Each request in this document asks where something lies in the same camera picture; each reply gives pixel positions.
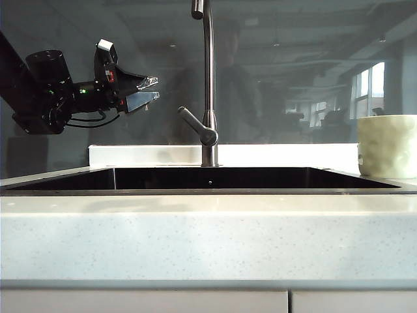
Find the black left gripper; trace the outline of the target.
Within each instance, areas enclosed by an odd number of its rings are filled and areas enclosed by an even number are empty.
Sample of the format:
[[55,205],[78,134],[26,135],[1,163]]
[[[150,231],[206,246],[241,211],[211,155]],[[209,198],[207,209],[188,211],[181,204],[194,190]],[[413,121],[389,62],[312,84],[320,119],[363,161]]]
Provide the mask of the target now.
[[157,77],[127,72],[114,62],[95,61],[94,76],[100,85],[104,101],[100,107],[104,110],[115,108],[118,112],[132,113],[160,97],[157,91],[140,92],[156,85]]

